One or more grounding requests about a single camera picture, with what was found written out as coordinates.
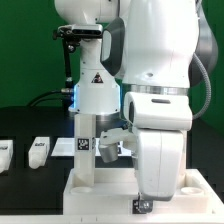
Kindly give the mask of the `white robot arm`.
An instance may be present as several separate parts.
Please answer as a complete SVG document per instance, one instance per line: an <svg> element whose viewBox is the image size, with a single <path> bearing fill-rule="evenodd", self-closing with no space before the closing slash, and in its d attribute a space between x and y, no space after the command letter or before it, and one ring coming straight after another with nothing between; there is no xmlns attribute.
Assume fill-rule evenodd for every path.
<svg viewBox="0 0 224 224"><path fill-rule="evenodd" d="M186 167L190 64L217 46L200 0L54 0L67 50L81 49L66 215L211 212Z"/></svg>

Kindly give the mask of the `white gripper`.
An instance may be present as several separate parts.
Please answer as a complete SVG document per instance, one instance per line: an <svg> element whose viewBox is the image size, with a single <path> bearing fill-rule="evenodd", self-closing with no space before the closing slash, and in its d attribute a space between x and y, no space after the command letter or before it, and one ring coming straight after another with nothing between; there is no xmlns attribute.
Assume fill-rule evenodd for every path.
<svg viewBox="0 0 224 224"><path fill-rule="evenodd" d="M141 198L137 199L140 214L150 213L153 202L169 201L176 190L184 149L180 131L136 129L135 171Z"/></svg>

